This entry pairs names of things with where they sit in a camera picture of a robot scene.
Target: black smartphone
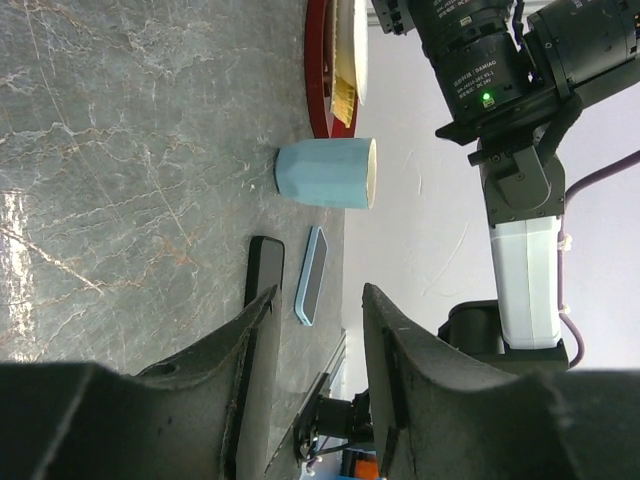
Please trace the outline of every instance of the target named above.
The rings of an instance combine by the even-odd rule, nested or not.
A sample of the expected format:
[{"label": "black smartphone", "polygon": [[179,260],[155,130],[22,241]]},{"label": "black smartphone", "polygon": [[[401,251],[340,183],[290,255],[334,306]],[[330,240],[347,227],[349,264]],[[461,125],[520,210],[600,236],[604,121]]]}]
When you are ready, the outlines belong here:
[{"label": "black smartphone", "polygon": [[284,243],[265,236],[256,236],[249,245],[249,267],[244,293],[245,307],[267,288],[282,289],[284,275]]}]

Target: orange object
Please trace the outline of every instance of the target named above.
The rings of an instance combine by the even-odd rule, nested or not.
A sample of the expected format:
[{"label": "orange object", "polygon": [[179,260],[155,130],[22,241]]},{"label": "orange object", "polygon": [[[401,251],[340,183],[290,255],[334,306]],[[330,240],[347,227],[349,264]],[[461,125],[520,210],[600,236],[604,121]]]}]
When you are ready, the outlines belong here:
[{"label": "orange object", "polygon": [[375,460],[356,461],[355,476],[363,480],[376,480],[380,478],[380,472],[378,472],[378,465]]}]

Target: blue phone case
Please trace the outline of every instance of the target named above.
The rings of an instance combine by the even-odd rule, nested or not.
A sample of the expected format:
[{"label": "blue phone case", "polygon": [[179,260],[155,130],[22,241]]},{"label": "blue phone case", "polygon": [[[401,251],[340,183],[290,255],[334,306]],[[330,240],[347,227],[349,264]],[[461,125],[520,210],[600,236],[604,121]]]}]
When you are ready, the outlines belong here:
[{"label": "blue phone case", "polygon": [[[327,255],[329,254],[329,245],[327,245],[327,240],[324,237],[324,233],[322,232],[322,228],[321,227],[312,227],[311,228],[311,233],[309,234],[309,243],[307,244],[307,252],[305,253],[305,257],[304,257],[304,264],[302,266],[302,274],[300,275],[300,283],[298,284],[298,292],[296,293],[296,302],[295,302],[295,306],[294,306],[294,310],[296,312],[296,315],[298,316],[298,318],[300,319],[300,321],[308,326],[311,327],[313,325],[313,318],[308,318],[307,315],[304,312],[304,301],[305,298],[307,296],[307,289],[309,287],[309,277],[311,275],[311,266],[313,265],[313,257],[316,251],[316,246],[318,245],[318,239],[322,238],[322,241],[325,243],[325,245],[327,246]],[[322,264],[322,275],[320,277],[320,287],[319,287],[319,291],[318,291],[318,296],[317,299],[320,298],[320,290],[322,290],[322,283],[324,281],[324,266],[327,263],[326,259],[327,259],[327,255],[325,255],[325,261]]]}]

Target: phone with blue case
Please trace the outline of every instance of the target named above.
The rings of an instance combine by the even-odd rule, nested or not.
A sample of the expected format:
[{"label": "phone with blue case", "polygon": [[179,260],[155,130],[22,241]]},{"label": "phone with blue case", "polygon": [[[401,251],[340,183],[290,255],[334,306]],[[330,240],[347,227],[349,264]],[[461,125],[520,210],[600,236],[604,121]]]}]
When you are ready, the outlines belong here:
[{"label": "phone with blue case", "polygon": [[319,226],[312,227],[294,308],[300,321],[308,327],[313,325],[316,309],[318,308],[327,251],[327,240],[324,237],[322,228]]}]

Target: metal bracket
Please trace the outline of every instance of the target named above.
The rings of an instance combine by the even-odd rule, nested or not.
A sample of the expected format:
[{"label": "metal bracket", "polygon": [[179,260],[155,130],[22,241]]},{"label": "metal bracket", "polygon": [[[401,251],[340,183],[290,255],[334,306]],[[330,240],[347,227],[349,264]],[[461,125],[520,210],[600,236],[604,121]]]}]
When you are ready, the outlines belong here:
[{"label": "metal bracket", "polygon": [[565,172],[558,157],[543,163],[531,145],[490,155],[480,168],[490,225],[564,214]]}]

